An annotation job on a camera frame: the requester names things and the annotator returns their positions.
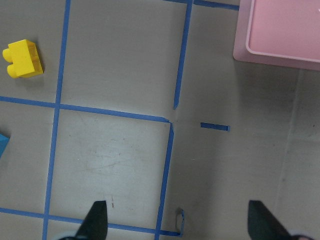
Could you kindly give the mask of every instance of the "yellow block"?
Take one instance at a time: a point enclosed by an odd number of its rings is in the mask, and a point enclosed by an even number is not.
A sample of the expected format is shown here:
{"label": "yellow block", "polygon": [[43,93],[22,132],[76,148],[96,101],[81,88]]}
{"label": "yellow block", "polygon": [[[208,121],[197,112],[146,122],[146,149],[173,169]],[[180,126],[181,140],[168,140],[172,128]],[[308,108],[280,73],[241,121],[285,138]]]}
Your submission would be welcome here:
{"label": "yellow block", "polygon": [[44,73],[34,42],[24,39],[10,43],[8,47],[2,55],[7,62],[12,63],[7,67],[10,77],[29,78]]}

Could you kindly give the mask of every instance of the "yellow knob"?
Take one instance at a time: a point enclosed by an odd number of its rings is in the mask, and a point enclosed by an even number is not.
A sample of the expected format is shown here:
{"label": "yellow knob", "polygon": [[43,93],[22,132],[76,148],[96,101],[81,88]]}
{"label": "yellow knob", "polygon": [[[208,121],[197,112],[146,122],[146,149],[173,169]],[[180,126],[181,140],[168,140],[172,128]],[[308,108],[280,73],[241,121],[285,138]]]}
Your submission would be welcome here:
{"label": "yellow knob", "polygon": [[11,56],[11,52],[9,50],[9,48],[5,49],[2,51],[2,55],[3,55],[3,58],[9,62],[9,63],[12,63],[12,56]]}
{"label": "yellow knob", "polygon": [[6,70],[8,71],[8,74],[10,77],[12,77],[13,79],[17,79],[18,76],[16,74],[16,71],[15,71],[15,67],[13,64],[9,65]]}

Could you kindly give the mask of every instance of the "pink bin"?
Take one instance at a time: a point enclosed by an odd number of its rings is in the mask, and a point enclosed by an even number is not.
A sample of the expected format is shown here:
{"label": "pink bin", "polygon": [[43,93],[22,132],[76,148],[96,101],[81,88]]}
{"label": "pink bin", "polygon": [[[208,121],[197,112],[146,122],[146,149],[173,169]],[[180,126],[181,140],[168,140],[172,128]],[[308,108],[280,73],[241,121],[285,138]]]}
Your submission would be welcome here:
{"label": "pink bin", "polygon": [[241,0],[233,57],[320,71],[320,0]]}

